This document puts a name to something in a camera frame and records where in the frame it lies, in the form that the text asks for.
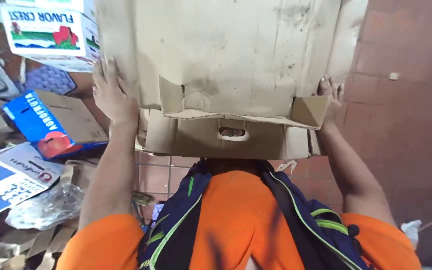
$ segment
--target navy blue backpack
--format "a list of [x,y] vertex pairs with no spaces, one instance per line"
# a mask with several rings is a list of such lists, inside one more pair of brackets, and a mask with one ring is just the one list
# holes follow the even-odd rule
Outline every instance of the navy blue backpack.
[[[293,236],[301,260],[308,270],[369,270],[355,236],[356,225],[345,227],[339,215],[317,200],[309,200],[284,172],[275,172],[266,160],[254,160],[261,181],[278,202]],[[204,159],[194,164],[166,201],[138,247],[141,270],[185,270],[189,268],[201,201],[211,180]]]

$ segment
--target neon green trim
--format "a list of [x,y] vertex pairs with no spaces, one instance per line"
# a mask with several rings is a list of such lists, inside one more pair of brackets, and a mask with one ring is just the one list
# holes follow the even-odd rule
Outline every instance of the neon green trim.
[[348,229],[346,229],[346,227],[343,224],[339,224],[337,222],[326,220],[326,219],[317,219],[316,223],[320,227],[338,230],[344,233],[345,235],[348,235]]
[[357,266],[357,264],[355,264],[353,261],[351,261],[348,257],[346,257],[343,253],[341,253],[338,249],[336,249],[334,246],[330,245],[328,242],[326,242],[326,240],[324,240],[323,238],[321,238],[321,236],[319,236],[317,233],[315,233],[314,230],[311,229],[310,226],[308,226],[308,224],[306,224],[306,222],[304,221],[304,219],[301,216],[300,211],[298,210],[298,207],[296,206],[296,203],[294,202],[294,197],[293,194],[291,194],[290,189],[283,183],[283,181],[279,180],[278,178],[274,177],[274,175],[271,173],[271,171],[269,171],[269,174],[276,179],[277,181],[279,181],[281,184],[283,184],[283,186],[286,188],[286,190],[288,191],[289,195],[291,196],[291,200],[293,200],[293,206],[294,209],[296,210],[297,216],[299,217],[299,219],[303,222],[303,224],[306,226],[306,228],[308,228],[308,230],[310,232],[312,232],[316,237],[318,237],[318,239],[325,243],[333,252],[335,252],[337,255],[339,255],[340,257],[344,258],[345,264],[350,267],[351,269],[357,269],[357,270],[363,270],[361,269],[361,267]]
[[189,189],[188,189],[188,197],[191,195],[191,191],[193,190],[193,183],[195,182],[195,178],[191,176],[191,181],[189,182]]
[[198,200],[191,206],[191,208],[186,212],[186,214],[184,214],[184,216],[181,217],[181,219],[176,224],[174,224],[174,226],[171,228],[171,230],[169,230],[169,232],[166,234],[166,236],[164,236],[163,240],[161,240],[161,242],[159,243],[159,245],[155,249],[153,255],[151,255],[151,258],[149,259],[149,268],[151,270],[156,270],[155,265],[156,265],[156,261],[158,260],[159,254],[161,253],[161,250],[163,250],[164,246],[166,245],[166,243],[168,242],[170,237],[173,235],[173,233],[176,231],[176,229],[179,227],[179,225],[181,225],[181,223],[186,218],[188,213],[191,212],[191,210],[193,210],[193,208],[195,208],[195,206],[201,200],[202,196],[203,196],[203,194],[199,195]]
[[145,261],[143,261],[143,262],[141,263],[140,268],[147,267],[147,266],[149,266],[149,260],[145,260]]
[[149,245],[152,242],[155,242],[156,240],[159,240],[164,237],[164,232],[160,231],[155,236],[151,237],[148,242],[146,242],[146,245]]
[[335,215],[339,218],[339,220],[340,220],[341,222],[343,222],[343,220],[341,220],[341,217],[339,216],[339,214],[338,214],[337,212],[334,212],[333,210],[331,210],[331,209],[326,209],[326,208],[319,208],[318,210],[313,211],[313,212],[311,213],[311,216],[315,217],[315,216],[317,216],[317,215],[321,215],[321,214],[323,214],[323,213],[333,213],[333,214],[335,214]]
[[158,222],[156,222],[156,224],[154,225],[153,228],[151,228],[151,226],[149,226],[149,229],[150,229],[149,230],[149,239],[151,239],[151,236],[153,235],[153,232],[154,232],[156,226],[158,226],[161,223],[161,221],[163,221],[163,219],[167,218],[168,216],[169,216],[169,214],[165,215],[163,218],[158,220]]

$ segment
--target cardboard pile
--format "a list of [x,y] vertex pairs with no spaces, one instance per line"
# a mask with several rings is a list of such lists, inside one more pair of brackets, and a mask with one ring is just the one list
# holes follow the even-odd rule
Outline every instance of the cardboard pile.
[[105,58],[116,59],[140,97],[136,149],[217,158],[319,154],[314,130],[328,100],[311,94],[326,73],[344,82],[367,3],[96,0]]
[[[8,2],[28,5],[27,1]],[[29,3],[39,7],[3,6],[11,52],[65,71],[91,72],[99,59],[98,27],[78,12],[94,15],[90,3],[43,0]]]

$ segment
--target blue box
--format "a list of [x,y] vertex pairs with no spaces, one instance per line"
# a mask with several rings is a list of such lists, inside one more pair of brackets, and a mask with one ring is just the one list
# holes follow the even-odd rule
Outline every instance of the blue box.
[[107,144],[108,136],[82,100],[28,90],[3,111],[46,159]]

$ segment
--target hand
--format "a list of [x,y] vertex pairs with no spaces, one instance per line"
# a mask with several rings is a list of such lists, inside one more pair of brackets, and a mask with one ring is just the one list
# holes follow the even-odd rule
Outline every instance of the hand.
[[118,67],[114,59],[107,62],[107,72],[99,61],[93,70],[93,96],[96,105],[111,120],[112,125],[137,127],[139,121],[139,103],[128,85],[118,76]]
[[336,86],[331,77],[328,78],[325,75],[319,82],[318,95],[329,96],[329,106],[321,126],[321,131],[336,127],[336,116],[339,109],[343,106],[344,84]]

